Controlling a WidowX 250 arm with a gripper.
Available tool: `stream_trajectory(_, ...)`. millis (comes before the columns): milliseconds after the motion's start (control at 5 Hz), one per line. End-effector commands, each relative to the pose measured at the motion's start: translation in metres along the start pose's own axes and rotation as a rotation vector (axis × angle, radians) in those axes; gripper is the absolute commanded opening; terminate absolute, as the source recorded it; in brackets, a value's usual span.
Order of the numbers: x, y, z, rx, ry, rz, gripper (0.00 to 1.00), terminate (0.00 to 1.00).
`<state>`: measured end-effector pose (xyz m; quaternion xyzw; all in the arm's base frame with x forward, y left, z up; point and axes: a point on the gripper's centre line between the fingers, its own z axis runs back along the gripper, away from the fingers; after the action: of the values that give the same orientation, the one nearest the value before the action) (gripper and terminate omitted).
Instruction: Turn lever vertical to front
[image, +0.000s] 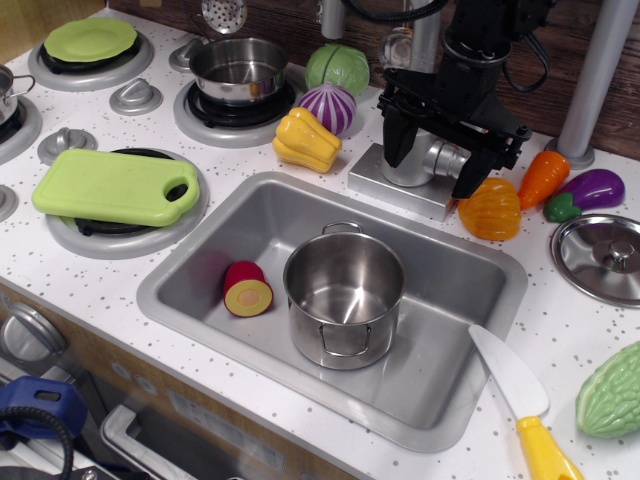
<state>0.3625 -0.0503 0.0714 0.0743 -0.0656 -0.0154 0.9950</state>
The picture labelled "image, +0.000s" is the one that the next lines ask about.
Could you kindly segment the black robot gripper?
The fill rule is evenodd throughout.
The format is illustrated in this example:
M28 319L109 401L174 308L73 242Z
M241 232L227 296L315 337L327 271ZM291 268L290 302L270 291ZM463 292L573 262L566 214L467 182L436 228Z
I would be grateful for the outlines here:
M434 73L388 68L379 97L384 158L397 168L412 150L419 129L473 153L464 163L452 191L454 199L470 198L492 169L511 169L531 138L530 128L509 111L487 84L457 72Z

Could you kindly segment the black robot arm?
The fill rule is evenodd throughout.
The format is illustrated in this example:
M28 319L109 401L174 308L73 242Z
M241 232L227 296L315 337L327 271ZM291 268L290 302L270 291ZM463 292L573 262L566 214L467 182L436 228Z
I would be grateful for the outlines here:
M507 77L514 42L524 40L542 65L546 50L534 30L547 23L552 1L460 1L442 37L435 73L388 69L379 98L384 158L396 168L424 130L470 154L453 188L467 199L494 170L512 168L531 129L499 100L496 85Z

